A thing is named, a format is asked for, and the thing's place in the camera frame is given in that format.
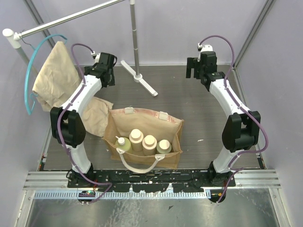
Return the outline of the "burlap canvas tote bag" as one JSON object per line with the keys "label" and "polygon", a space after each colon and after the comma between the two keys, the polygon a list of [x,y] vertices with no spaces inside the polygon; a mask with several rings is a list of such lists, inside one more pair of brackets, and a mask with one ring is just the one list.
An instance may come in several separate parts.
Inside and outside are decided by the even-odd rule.
{"label": "burlap canvas tote bag", "polygon": [[165,112],[116,109],[109,112],[103,139],[111,159],[120,160],[132,172],[144,174],[156,166],[176,169],[183,123]]}

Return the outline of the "yellow pump lotion bottle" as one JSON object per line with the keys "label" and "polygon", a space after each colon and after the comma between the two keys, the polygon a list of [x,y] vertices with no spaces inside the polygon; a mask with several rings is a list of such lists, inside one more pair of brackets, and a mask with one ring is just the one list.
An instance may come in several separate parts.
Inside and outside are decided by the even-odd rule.
{"label": "yellow pump lotion bottle", "polygon": [[117,140],[115,142],[115,145],[122,149],[123,151],[127,152],[127,153],[132,153],[132,145],[131,142],[128,138],[126,137],[118,137],[116,136]]}

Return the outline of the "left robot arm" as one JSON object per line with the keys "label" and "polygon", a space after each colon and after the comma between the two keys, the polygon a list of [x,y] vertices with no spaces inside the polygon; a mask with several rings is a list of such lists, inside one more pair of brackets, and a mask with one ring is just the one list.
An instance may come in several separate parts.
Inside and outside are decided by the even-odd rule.
{"label": "left robot arm", "polygon": [[81,116],[93,96],[102,88],[115,85],[114,66],[117,57],[101,52],[93,54],[95,63],[80,70],[82,82],[60,107],[50,110],[52,136],[65,149],[71,164],[71,178],[83,187],[95,182],[95,173],[89,161],[84,139],[86,129]]}

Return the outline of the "green bottle beige cap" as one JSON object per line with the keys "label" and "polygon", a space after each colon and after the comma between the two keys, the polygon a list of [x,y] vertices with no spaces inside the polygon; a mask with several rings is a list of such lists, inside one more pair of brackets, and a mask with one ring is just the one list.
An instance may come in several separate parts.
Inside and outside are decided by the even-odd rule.
{"label": "green bottle beige cap", "polygon": [[171,143],[168,140],[161,140],[157,143],[157,154],[168,154],[171,152]]}

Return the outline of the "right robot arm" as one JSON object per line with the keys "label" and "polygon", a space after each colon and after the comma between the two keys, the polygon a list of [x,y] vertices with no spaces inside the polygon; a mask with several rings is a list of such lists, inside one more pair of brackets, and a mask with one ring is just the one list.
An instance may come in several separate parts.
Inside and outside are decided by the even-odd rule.
{"label": "right robot arm", "polygon": [[249,150],[258,142],[261,116],[251,111],[238,98],[225,74],[217,70],[217,57],[210,45],[200,47],[197,58],[187,58],[186,77],[200,80],[218,101],[227,121],[222,132],[223,148],[207,170],[212,186],[219,186],[231,175],[234,163],[241,152]]}

